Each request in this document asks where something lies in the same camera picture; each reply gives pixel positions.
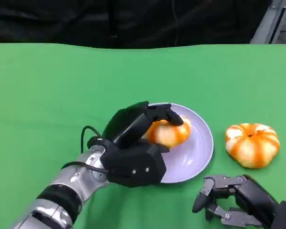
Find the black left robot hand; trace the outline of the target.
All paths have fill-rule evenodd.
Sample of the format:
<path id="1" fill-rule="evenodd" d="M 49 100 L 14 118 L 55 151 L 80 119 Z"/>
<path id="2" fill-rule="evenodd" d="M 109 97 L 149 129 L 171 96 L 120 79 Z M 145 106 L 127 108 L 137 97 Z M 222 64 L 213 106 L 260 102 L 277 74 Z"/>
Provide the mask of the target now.
<path id="1" fill-rule="evenodd" d="M 148 101 L 139 102 L 117 111 L 105 127 L 104 138 L 108 154 L 124 150 L 135 152 L 138 149 L 148 153 L 162 154 L 169 151 L 165 146 L 142 140 L 143 135 L 156 121 L 165 120 L 174 126 L 184 122 L 171 109 L 171 104 L 149 105 Z"/>

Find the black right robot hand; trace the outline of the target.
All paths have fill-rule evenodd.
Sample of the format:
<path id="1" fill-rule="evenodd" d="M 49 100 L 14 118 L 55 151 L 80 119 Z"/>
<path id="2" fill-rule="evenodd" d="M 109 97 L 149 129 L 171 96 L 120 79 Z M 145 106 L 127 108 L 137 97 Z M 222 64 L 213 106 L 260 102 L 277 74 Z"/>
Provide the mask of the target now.
<path id="1" fill-rule="evenodd" d="M 230 196 L 235 197 L 237 208 L 225 210 L 217 204 L 218 199 Z M 192 212 L 204 209 L 207 221 L 217 217 L 227 227 L 269 229 L 277 207 L 278 202 L 249 175 L 211 175 L 204 177 L 204 185 L 194 201 Z"/>

